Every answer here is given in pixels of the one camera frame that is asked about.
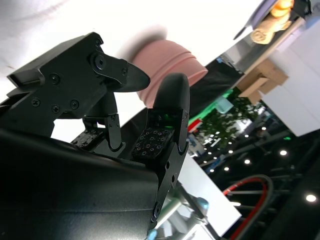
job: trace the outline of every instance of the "pink object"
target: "pink object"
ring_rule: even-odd
[[[168,40],[148,44],[135,56],[133,64],[150,77],[150,85],[137,93],[148,108],[152,108],[160,83],[166,75],[184,73],[192,86],[208,72],[190,51]]]

